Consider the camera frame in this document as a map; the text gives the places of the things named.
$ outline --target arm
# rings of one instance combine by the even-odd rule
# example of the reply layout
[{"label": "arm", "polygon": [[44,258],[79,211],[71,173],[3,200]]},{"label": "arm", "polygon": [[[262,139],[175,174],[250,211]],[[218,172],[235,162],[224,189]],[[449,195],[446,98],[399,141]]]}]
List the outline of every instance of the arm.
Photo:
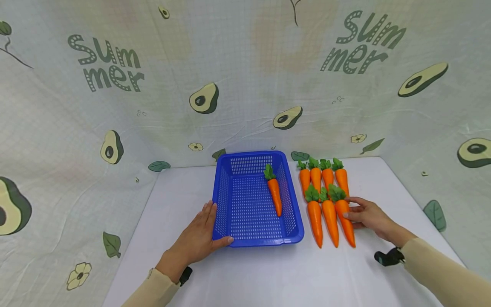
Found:
[{"label": "arm", "polygon": [[212,241],[216,215],[217,204],[210,200],[122,307],[166,306],[179,289],[179,278],[188,265],[232,243],[232,237]]},{"label": "arm", "polygon": [[445,307],[481,307],[491,302],[491,283],[440,253],[409,230],[395,223],[377,204],[358,197],[345,218],[353,228],[367,227],[401,248],[405,269],[427,287]]}]

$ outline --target hand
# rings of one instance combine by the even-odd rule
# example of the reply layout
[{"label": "hand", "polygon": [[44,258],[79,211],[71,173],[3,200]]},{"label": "hand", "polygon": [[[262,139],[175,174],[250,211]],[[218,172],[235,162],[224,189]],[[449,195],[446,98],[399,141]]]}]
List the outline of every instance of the hand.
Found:
[{"label": "hand", "polygon": [[184,229],[174,245],[164,252],[155,268],[177,283],[188,265],[230,245],[234,241],[232,237],[212,240],[216,215],[217,204],[212,204],[211,200],[205,203],[203,210]]},{"label": "hand", "polygon": [[409,230],[395,223],[376,203],[359,197],[347,197],[346,201],[355,202],[359,206],[350,207],[344,217],[351,220],[353,228],[370,228],[380,238],[402,248],[407,241],[416,238]]}]

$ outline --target beige sleeve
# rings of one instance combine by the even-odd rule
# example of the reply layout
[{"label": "beige sleeve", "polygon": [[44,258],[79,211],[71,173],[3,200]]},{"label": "beige sleeve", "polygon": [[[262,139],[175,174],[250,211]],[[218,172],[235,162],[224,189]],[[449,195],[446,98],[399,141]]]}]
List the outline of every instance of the beige sleeve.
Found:
[{"label": "beige sleeve", "polygon": [[408,241],[401,252],[406,270],[445,307],[491,306],[491,283],[422,239]]},{"label": "beige sleeve", "polygon": [[130,296],[122,307],[163,307],[169,304],[179,286],[169,277],[151,269],[147,279]]}]

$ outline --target white flower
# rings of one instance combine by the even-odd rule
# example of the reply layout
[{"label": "white flower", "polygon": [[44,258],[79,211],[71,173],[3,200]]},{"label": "white flower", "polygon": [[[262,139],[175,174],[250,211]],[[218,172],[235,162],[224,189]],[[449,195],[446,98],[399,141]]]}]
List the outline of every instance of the white flower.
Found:
[{"label": "white flower", "polygon": [[68,277],[66,289],[70,291],[83,285],[87,277],[89,277],[90,270],[92,270],[90,263],[82,262],[77,264],[75,270]]},{"label": "white flower", "polygon": [[367,138],[366,134],[358,134],[354,137],[351,137],[351,143],[361,143]]},{"label": "white flower", "polygon": [[200,143],[191,143],[191,144],[188,145],[188,147],[192,151],[201,151],[201,150],[203,150],[203,145],[201,145]]}]

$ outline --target carrot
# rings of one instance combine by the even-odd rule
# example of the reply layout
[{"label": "carrot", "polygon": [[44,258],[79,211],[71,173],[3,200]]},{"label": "carrot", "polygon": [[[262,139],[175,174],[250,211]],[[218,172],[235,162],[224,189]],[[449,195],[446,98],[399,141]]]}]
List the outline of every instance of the carrot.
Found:
[{"label": "carrot", "polygon": [[281,216],[281,197],[279,196],[279,185],[276,175],[273,174],[273,168],[270,164],[266,164],[264,170],[264,177],[268,181],[268,188],[270,189],[271,196],[273,197],[273,204],[276,208],[276,214]]},{"label": "carrot", "polygon": [[334,183],[334,174],[332,173],[331,169],[331,161],[321,159],[319,166],[322,170],[322,179],[324,180],[324,186],[326,187],[326,189],[328,189],[329,185]]},{"label": "carrot", "polygon": [[346,197],[350,197],[350,189],[348,188],[348,173],[343,168],[343,163],[337,158],[334,158],[332,163],[332,169],[336,175],[336,181],[338,186],[346,193]]},{"label": "carrot", "polygon": [[356,244],[353,224],[350,220],[343,217],[343,213],[350,211],[350,205],[347,201],[344,200],[344,198],[346,197],[346,193],[341,188],[331,184],[329,186],[329,196],[331,197],[331,200],[334,201],[334,208],[336,209],[338,218],[341,221],[341,226],[343,226],[346,240],[348,241],[348,243],[350,243],[352,247],[355,248]]},{"label": "carrot", "polygon": [[310,168],[310,181],[317,190],[317,193],[321,192],[321,169],[319,168],[319,161],[310,157],[308,159],[308,167]]},{"label": "carrot", "polygon": [[322,248],[322,213],[318,200],[319,193],[310,185],[305,192],[305,200],[307,200],[307,211],[310,219],[310,225],[312,226],[312,233],[314,234],[315,242]]},{"label": "carrot", "polygon": [[326,219],[327,230],[334,246],[337,248],[339,245],[339,231],[337,228],[336,209],[334,209],[332,201],[328,200],[327,189],[324,187],[321,188],[321,201],[322,213],[324,213],[324,218]]},{"label": "carrot", "polygon": [[310,171],[307,169],[307,165],[302,161],[299,161],[300,167],[300,184],[302,185],[302,193],[305,195],[308,186],[310,185]]}]

